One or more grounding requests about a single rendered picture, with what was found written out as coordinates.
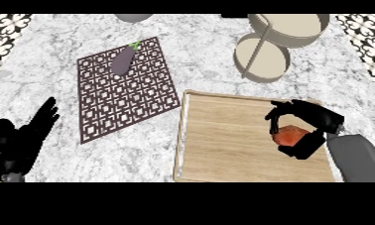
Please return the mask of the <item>purple eggplant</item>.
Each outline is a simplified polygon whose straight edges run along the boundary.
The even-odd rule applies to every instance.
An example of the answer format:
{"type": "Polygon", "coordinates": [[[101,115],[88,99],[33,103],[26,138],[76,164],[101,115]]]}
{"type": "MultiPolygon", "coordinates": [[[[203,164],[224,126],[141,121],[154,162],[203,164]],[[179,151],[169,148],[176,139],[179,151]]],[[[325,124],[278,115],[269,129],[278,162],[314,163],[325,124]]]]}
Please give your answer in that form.
{"type": "Polygon", "coordinates": [[[138,52],[138,45],[139,42],[131,44],[113,59],[111,72],[116,75],[126,75],[126,73],[129,72],[134,57],[138,52]]]}

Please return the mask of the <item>grey tiered basket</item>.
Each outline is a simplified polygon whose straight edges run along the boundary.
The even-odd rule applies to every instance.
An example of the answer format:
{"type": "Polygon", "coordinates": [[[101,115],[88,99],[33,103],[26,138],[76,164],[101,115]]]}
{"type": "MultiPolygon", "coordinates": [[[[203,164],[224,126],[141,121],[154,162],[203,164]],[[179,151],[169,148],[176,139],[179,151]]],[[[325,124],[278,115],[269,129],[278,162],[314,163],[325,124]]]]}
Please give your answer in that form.
{"type": "Polygon", "coordinates": [[[238,41],[234,60],[243,78],[278,81],[290,67],[290,49],[309,46],[323,35],[328,14],[250,14],[255,31],[238,41]]]}

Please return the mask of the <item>grey round object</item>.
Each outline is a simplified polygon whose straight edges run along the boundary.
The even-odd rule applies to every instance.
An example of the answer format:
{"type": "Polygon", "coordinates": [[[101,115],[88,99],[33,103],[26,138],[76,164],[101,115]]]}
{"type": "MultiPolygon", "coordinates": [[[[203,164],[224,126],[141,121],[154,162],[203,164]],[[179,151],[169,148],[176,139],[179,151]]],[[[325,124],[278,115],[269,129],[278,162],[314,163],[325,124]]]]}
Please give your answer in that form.
{"type": "Polygon", "coordinates": [[[128,23],[138,23],[151,17],[151,14],[117,14],[116,17],[128,23]]]}

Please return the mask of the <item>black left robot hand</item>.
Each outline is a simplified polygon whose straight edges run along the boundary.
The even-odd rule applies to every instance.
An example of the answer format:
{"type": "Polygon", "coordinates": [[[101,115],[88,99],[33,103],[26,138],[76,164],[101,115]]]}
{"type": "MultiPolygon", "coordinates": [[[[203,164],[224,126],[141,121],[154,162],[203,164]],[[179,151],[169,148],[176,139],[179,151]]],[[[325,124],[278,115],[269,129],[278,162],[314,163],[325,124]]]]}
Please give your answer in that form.
{"type": "Polygon", "coordinates": [[[0,118],[0,179],[11,174],[26,176],[30,172],[61,117],[57,98],[51,97],[32,121],[20,129],[7,118],[0,118]]]}

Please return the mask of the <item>brown patterned placemat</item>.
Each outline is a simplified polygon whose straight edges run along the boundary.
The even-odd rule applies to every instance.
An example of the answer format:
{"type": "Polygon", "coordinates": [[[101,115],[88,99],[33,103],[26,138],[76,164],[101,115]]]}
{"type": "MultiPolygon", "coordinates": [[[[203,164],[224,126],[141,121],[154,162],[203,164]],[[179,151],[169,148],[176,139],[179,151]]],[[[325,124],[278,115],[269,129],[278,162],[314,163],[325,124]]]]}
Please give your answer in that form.
{"type": "Polygon", "coordinates": [[[125,76],[113,73],[111,63],[128,45],[77,60],[83,144],[181,106],[159,38],[137,44],[125,76]]]}

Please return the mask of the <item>orange sweet potato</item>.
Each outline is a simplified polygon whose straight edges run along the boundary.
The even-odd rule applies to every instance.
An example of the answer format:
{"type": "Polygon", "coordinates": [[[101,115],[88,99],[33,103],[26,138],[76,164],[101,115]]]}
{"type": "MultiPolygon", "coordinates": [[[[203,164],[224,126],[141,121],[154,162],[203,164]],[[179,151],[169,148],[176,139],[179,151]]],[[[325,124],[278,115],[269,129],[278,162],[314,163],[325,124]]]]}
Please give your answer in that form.
{"type": "Polygon", "coordinates": [[[309,134],[309,131],[294,125],[287,125],[281,127],[280,132],[274,134],[274,141],[281,146],[293,147],[306,134],[309,134]]]}

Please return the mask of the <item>pale wooden tray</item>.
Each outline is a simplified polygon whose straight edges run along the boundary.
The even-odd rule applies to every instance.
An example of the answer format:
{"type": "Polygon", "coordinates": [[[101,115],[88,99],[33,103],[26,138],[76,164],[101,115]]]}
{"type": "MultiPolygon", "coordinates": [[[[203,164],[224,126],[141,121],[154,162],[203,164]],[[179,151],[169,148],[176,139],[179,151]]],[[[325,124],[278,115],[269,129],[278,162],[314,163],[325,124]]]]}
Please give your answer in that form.
{"type": "Polygon", "coordinates": [[[173,179],[334,181],[328,151],[300,161],[278,150],[265,119],[268,98],[184,92],[173,179]]]}

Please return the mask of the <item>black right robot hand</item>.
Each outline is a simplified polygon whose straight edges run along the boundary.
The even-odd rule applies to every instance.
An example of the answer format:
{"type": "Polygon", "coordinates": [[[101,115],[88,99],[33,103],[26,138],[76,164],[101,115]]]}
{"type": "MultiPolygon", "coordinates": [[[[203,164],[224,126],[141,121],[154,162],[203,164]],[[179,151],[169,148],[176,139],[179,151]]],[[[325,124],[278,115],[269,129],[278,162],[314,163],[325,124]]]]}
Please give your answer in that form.
{"type": "Polygon", "coordinates": [[[308,133],[293,146],[280,145],[280,151],[299,160],[306,160],[325,143],[324,134],[337,134],[342,130],[345,117],[318,104],[294,99],[292,102],[272,101],[274,110],[266,116],[271,123],[271,134],[280,132],[280,118],[293,114],[317,130],[308,133]]]}

